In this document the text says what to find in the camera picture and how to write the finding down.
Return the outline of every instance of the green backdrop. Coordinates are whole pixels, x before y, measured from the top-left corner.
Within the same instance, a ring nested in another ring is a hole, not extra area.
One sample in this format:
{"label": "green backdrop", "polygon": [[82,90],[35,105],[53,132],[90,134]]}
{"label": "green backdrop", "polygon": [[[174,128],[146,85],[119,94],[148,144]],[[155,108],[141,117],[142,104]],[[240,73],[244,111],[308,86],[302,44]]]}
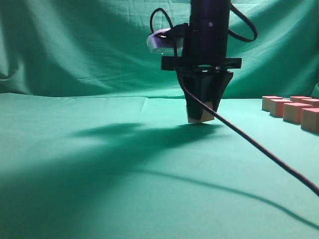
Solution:
{"label": "green backdrop", "polygon": [[[232,2],[259,38],[229,38],[228,56],[243,66],[224,97],[319,96],[318,0]],[[0,0],[0,92],[182,98],[175,74],[146,46],[157,7],[174,24],[188,22],[189,0]],[[234,14],[230,26],[252,35]],[[168,27],[161,14],[155,27]]]}

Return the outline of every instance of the red wooden block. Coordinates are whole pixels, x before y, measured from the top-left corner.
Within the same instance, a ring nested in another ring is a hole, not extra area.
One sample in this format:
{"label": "red wooden block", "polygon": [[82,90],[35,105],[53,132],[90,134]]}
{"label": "red wooden block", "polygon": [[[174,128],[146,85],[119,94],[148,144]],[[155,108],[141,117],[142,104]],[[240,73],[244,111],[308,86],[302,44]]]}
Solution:
{"label": "red wooden block", "polygon": [[282,97],[279,96],[263,96],[263,105],[262,105],[262,110],[263,111],[270,111],[270,104],[271,104],[271,99],[282,99]]}
{"label": "red wooden block", "polygon": [[302,103],[310,104],[315,108],[319,108],[319,99],[302,99]]}
{"label": "red wooden block", "polygon": [[311,97],[308,96],[291,96],[290,100],[293,102],[302,103],[303,99],[311,99]]}
{"label": "red wooden block", "polygon": [[283,120],[291,123],[300,124],[301,112],[304,108],[313,108],[313,106],[303,103],[285,103]]}
{"label": "red wooden block", "polygon": [[313,133],[319,133],[319,108],[302,110],[301,128]]}
{"label": "red wooden block", "polygon": [[284,103],[292,103],[292,101],[286,100],[286,99],[271,100],[270,115],[274,116],[274,117],[283,117],[284,116]]}

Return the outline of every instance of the robotic arm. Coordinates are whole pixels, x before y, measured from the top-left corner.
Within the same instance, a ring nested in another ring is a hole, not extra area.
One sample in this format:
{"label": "robotic arm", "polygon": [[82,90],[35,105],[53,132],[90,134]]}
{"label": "robotic arm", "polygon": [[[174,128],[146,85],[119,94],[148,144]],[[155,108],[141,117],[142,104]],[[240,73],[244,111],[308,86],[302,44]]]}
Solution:
{"label": "robotic arm", "polygon": [[[228,29],[231,10],[252,28],[252,40]],[[153,17],[158,11],[165,14],[163,9],[158,8],[151,15],[152,34],[147,39],[151,53],[172,54],[175,41],[181,56],[162,56],[161,69],[173,71],[177,67],[180,84],[183,83],[188,92],[217,111],[224,91],[233,77],[233,73],[228,70],[241,68],[242,62],[241,58],[226,58],[228,34],[250,42],[257,38],[255,26],[230,0],[192,0],[189,24],[154,32]],[[185,90],[184,94],[188,122],[214,119],[214,116],[205,111]]]}

